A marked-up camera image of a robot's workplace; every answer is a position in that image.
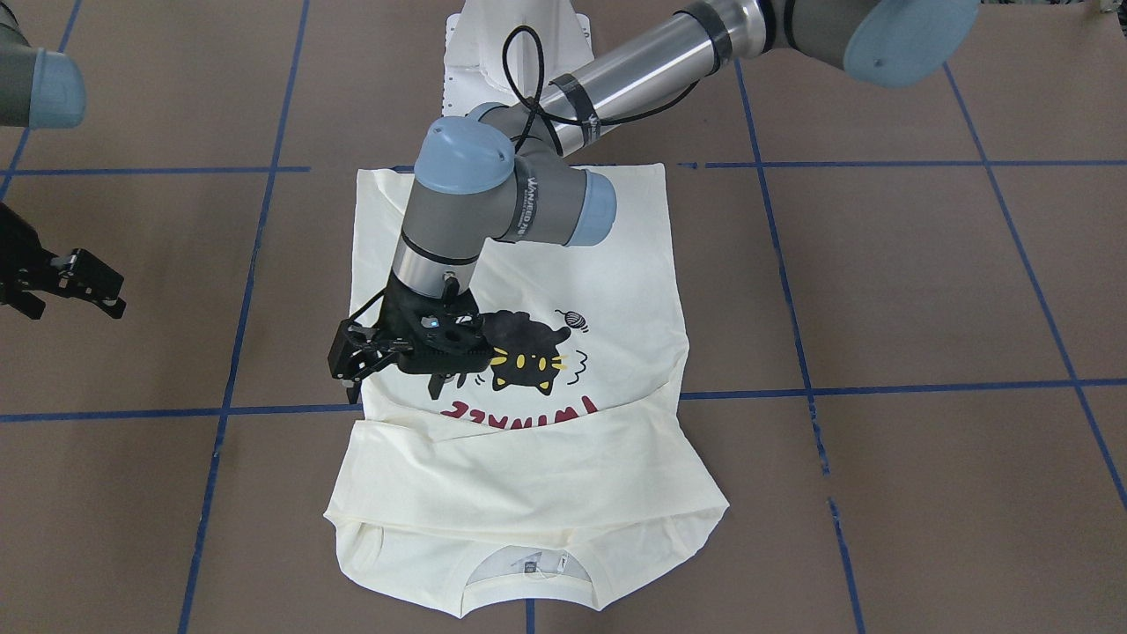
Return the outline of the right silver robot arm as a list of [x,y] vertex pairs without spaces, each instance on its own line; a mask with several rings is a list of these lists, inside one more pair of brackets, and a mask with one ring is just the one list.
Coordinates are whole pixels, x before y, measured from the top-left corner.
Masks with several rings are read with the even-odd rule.
[[[72,130],[85,119],[85,80],[64,53],[33,47],[17,18],[3,7],[1,37],[1,124],[5,128]],[[1,302],[39,320],[39,292],[89,302],[113,320],[123,316],[124,277],[89,250],[56,255],[20,214],[1,205]]]

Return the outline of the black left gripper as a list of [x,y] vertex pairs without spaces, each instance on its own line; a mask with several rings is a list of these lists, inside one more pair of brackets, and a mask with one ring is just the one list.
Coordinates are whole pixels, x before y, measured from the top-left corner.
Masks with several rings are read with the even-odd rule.
[[431,376],[428,396],[437,401],[449,376],[483,370],[492,356],[482,313],[460,282],[440,282],[432,298],[389,280],[338,325],[328,368],[331,377],[345,381],[349,405],[358,405],[363,379],[390,365]]

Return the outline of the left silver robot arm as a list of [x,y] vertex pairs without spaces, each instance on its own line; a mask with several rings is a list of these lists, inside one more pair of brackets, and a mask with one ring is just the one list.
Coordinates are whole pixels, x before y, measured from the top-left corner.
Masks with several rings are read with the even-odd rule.
[[774,47],[777,34],[808,57],[869,84],[915,84],[953,55],[976,20],[976,1],[696,1],[668,21],[573,72],[545,77],[542,41],[529,25],[538,77],[516,104],[482,102],[435,120],[415,164],[405,225],[384,289],[341,321],[328,368],[349,402],[362,382],[394,365],[428,378],[440,398],[451,379],[491,370],[495,390],[550,394],[571,332],[512,312],[480,313],[470,291],[488,240],[592,247],[611,232],[615,188],[607,177],[566,166],[605,132],[675,106],[733,59]]

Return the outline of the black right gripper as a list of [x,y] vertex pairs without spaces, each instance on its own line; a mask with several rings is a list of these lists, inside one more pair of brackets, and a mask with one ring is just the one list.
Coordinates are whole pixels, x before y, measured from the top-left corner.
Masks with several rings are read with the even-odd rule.
[[1,304],[28,320],[39,320],[46,304],[37,291],[94,304],[113,320],[128,302],[119,297],[124,277],[89,250],[56,255],[41,244],[39,233],[18,213],[1,205]]

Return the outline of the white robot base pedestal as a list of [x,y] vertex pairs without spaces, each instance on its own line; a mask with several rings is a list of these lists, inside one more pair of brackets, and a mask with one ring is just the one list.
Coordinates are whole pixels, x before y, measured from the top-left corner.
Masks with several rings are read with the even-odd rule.
[[463,116],[482,102],[514,105],[547,81],[594,59],[591,24],[571,1],[467,1],[446,21],[443,116]]

